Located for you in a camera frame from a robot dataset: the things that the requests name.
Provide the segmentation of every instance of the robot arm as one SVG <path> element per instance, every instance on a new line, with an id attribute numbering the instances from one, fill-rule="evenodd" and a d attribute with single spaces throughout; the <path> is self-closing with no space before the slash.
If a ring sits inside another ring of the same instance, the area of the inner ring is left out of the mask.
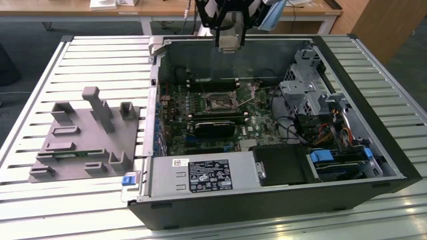
<path id="1" fill-rule="evenodd" d="M 279 1 L 195 0 L 202 24 L 215 31 L 215 46 L 230 49 L 243 46 L 247 30 L 260 26 L 272 4 Z"/>

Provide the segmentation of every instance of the warning label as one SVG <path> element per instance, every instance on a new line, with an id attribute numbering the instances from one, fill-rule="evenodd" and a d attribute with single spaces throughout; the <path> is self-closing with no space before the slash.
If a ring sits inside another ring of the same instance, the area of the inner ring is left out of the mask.
<path id="1" fill-rule="evenodd" d="M 234 189 L 227 159 L 188 162 L 188 177 L 192 193 Z"/>

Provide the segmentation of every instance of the white box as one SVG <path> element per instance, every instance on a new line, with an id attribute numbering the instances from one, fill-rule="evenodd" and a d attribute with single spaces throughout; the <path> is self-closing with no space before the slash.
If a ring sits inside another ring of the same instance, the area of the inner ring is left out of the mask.
<path id="1" fill-rule="evenodd" d="M 136 3 L 139 2 L 139 0 L 116 0 L 118 5 L 123 5 L 123 6 L 135 6 Z"/>
<path id="2" fill-rule="evenodd" d="M 108 10 L 116 9 L 116 1 L 115 0 L 91 0 L 90 8 L 92 11 L 96 10 Z"/>

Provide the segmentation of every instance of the motherboard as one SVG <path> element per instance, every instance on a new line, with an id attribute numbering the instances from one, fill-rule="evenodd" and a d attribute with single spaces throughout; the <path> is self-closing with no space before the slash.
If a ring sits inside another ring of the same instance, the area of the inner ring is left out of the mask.
<path id="1" fill-rule="evenodd" d="M 283 142 L 268 108 L 271 87 L 254 80 L 164 84 L 167 155 L 244 152 Z"/>

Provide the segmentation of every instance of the black trash bin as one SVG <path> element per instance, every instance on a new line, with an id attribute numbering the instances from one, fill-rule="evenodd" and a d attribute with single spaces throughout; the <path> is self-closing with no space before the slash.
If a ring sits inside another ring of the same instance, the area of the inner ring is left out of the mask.
<path id="1" fill-rule="evenodd" d="M 20 71 L 0 44 L 0 87 L 15 83 L 22 77 Z"/>

